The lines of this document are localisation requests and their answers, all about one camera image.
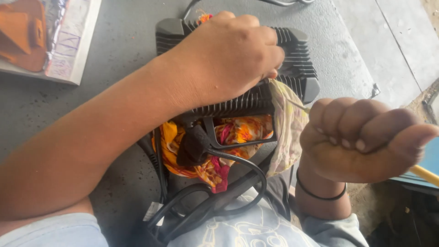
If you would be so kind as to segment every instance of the black wristband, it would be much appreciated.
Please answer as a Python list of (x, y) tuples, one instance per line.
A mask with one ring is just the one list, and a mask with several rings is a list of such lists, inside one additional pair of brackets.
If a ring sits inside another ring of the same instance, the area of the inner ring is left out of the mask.
[(308, 194), (309, 196), (312, 196), (312, 197), (314, 197), (314, 198), (316, 198), (316, 199), (319, 199), (319, 200), (325, 200), (325, 201), (335, 201), (335, 200), (338, 200), (338, 199), (340, 199), (340, 198), (346, 193), (346, 188), (348, 187), (348, 184), (345, 183), (345, 188), (344, 188), (343, 191), (340, 193), (340, 195), (338, 195), (338, 196), (336, 196), (336, 197), (332, 197), (332, 198), (323, 198), (323, 197), (316, 196), (316, 195), (312, 194), (309, 190), (307, 190), (307, 189), (305, 188), (305, 186), (303, 186), (302, 182), (301, 182), (300, 179), (299, 179), (299, 170), (298, 170), (298, 169), (297, 169), (297, 172), (296, 172), (296, 178), (297, 178), (297, 183), (299, 184), (299, 186), (302, 188), (302, 190), (303, 190), (306, 194)]

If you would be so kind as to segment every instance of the blue surface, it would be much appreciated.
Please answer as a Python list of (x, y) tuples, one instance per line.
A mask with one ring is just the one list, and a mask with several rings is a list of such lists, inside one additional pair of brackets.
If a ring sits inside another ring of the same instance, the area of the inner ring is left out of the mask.
[[(425, 156), (419, 163), (423, 168), (431, 171), (432, 173), (439, 175), (439, 137), (431, 140), (425, 147)], [(437, 188), (435, 185), (425, 181), (424, 179), (416, 176), (411, 172), (407, 172), (393, 180), (412, 183), (416, 185), (422, 185), (432, 188)]]

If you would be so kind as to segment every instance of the hand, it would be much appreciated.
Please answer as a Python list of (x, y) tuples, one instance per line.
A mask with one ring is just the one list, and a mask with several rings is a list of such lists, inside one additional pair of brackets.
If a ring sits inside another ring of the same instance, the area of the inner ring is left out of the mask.
[(181, 101), (204, 106), (242, 95), (262, 78), (275, 78), (284, 59), (276, 43), (276, 32), (260, 26), (255, 16), (222, 11), (160, 57), (184, 66), (185, 85), (178, 86), (186, 98)]
[(336, 182), (379, 182), (405, 173), (423, 157), (439, 128), (407, 109), (375, 100), (321, 99), (300, 136), (309, 165)]

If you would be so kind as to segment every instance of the light blue t-shirt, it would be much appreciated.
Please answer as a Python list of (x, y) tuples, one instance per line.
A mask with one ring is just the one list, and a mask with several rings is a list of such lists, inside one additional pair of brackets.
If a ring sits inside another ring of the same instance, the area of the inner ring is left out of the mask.
[[(252, 188), (228, 206), (238, 208), (253, 200)], [(366, 247), (358, 219), (352, 214), (340, 221), (308, 217), (303, 232), (261, 200), (257, 206), (233, 217), (215, 217), (177, 237), (169, 247)], [(46, 218), (0, 236), (0, 247), (108, 247), (91, 214), (74, 213)]]

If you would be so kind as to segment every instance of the forearm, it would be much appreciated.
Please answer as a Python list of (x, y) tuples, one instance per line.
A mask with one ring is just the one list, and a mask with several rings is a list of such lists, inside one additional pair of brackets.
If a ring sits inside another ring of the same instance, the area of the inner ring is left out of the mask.
[(151, 61), (11, 153), (0, 166), (0, 220), (35, 217), (77, 203), (136, 140), (196, 106), (181, 102), (178, 83), (170, 83), (184, 75), (160, 74), (160, 63)]
[[(343, 191), (344, 183), (334, 182), (317, 175), (308, 162), (308, 157), (303, 153), (298, 173), (300, 181), (308, 191), (322, 198), (332, 198)], [(305, 193), (299, 184), (296, 184), (295, 193), (299, 210), (304, 215), (339, 220), (345, 219), (351, 214), (351, 203), (347, 193), (338, 200), (320, 200)]]

